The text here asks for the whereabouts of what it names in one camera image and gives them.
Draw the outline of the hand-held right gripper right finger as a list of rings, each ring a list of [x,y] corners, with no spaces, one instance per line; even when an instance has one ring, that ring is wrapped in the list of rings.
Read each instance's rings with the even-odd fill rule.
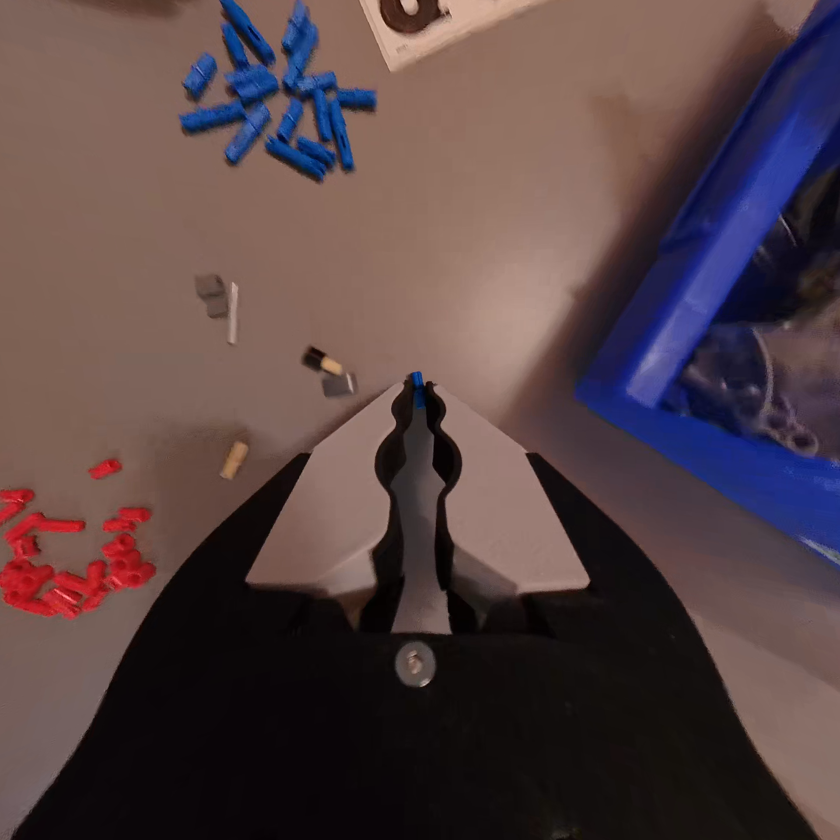
[[[425,385],[436,503],[434,557],[454,634],[524,596],[583,592],[589,575],[527,450],[445,388]]]

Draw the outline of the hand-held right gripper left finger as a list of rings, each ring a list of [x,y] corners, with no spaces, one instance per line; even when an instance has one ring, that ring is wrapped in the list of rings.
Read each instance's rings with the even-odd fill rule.
[[[413,384],[393,385],[321,441],[245,581],[339,603],[363,632],[390,633],[405,584],[395,477],[406,463]]]

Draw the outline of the pile of mixed small lego pieces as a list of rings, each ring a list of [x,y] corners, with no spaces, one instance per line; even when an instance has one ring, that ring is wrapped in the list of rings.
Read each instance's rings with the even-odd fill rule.
[[[200,275],[194,279],[196,295],[203,303],[210,319],[225,322],[226,343],[235,347],[238,342],[239,289],[234,282],[226,284],[220,276]],[[346,366],[324,351],[308,347],[301,357],[301,363],[318,374],[323,394],[327,397],[351,396],[358,390],[355,375]],[[219,471],[223,480],[233,480],[245,462],[249,445],[237,440],[229,448]]]

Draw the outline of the pile of blue lego pins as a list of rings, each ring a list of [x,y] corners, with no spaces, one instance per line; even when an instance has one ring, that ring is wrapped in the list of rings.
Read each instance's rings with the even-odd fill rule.
[[[220,2],[221,33],[231,70],[223,76],[225,101],[200,105],[218,74],[218,63],[202,53],[182,86],[195,108],[179,115],[185,135],[228,126],[236,132],[227,142],[227,165],[236,166],[257,144],[314,182],[336,170],[353,172],[355,160],[346,112],[374,112],[373,89],[341,87],[332,71],[310,72],[319,47],[319,29],[305,2],[295,2],[279,49],[274,50],[238,2]]]

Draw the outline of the pile of red lego pins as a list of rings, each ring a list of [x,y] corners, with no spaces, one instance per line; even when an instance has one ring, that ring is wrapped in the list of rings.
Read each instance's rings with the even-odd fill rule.
[[[136,535],[153,517],[149,507],[117,507],[101,523],[107,540],[98,555],[76,573],[45,562],[40,542],[49,536],[84,533],[85,520],[53,518],[37,511],[36,494],[27,487],[4,487],[1,499],[2,546],[8,551],[2,560],[2,603],[15,610],[74,620],[99,609],[110,595],[144,587],[156,575]]]

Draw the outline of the clear bags of lego parts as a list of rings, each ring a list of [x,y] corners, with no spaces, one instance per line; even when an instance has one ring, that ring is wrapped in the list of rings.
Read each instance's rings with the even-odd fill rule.
[[[839,460],[839,171],[808,175],[663,406],[807,459]]]

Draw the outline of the blue plastic bin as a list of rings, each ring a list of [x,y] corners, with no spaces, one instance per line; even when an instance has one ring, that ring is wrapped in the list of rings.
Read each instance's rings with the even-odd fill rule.
[[[808,175],[838,165],[838,2],[780,53],[576,388],[583,404],[838,564],[838,464],[730,434],[663,400]]]

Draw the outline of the sticker sheet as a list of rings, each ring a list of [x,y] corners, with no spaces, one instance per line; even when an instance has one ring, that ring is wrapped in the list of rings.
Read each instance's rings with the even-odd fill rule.
[[[360,5],[388,69],[396,71],[540,1],[361,1]]]

